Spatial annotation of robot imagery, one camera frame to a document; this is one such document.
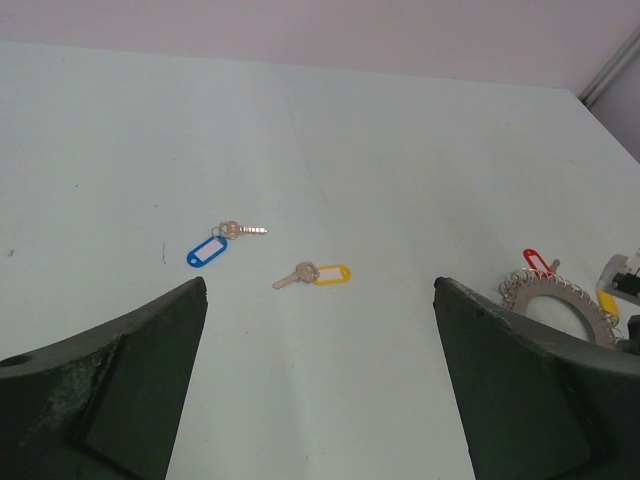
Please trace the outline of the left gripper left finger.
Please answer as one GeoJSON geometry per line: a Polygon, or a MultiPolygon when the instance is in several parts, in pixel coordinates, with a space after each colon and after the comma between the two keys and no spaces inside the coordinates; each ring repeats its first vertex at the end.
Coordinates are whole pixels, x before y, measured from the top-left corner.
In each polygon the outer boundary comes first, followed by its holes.
{"type": "Polygon", "coordinates": [[[2,360],[2,478],[165,478],[206,312],[206,284],[196,277],[2,360]]]}

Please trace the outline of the red tag key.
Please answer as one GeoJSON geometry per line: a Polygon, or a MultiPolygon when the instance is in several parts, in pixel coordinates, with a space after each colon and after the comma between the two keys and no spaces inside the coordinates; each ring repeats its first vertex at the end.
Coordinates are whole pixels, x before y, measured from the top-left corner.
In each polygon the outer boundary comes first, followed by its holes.
{"type": "Polygon", "coordinates": [[[545,258],[533,248],[524,249],[523,257],[533,273],[540,278],[549,278],[555,275],[561,264],[559,259],[547,262],[545,258]]]}

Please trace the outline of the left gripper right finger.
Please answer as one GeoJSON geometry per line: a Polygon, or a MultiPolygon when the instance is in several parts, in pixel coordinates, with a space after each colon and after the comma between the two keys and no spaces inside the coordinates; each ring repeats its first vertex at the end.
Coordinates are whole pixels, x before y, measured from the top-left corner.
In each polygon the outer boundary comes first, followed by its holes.
{"type": "Polygon", "coordinates": [[[478,479],[636,479],[639,359],[436,279],[434,310],[478,479]]]}

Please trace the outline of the yellow tag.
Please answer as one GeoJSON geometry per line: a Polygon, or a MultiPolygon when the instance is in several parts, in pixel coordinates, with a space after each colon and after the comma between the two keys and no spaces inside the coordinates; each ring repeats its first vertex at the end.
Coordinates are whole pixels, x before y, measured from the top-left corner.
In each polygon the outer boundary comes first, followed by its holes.
{"type": "Polygon", "coordinates": [[[603,290],[598,289],[596,291],[598,302],[603,311],[612,317],[618,318],[620,312],[615,300],[615,297],[603,290]]]}

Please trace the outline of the yellow tag key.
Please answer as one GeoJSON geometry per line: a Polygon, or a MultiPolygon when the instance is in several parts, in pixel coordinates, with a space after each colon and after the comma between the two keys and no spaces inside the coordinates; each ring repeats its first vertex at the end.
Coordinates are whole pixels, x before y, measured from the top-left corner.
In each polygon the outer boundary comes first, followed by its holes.
{"type": "Polygon", "coordinates": [[[312,262],[302,262],[295,267],[290,275],[276,281],[272,287],[280,290],[294,283],[329,286],[347,283],[351,278],[351,269],[346,265],[337,264],[318,267],[312,262]]]}

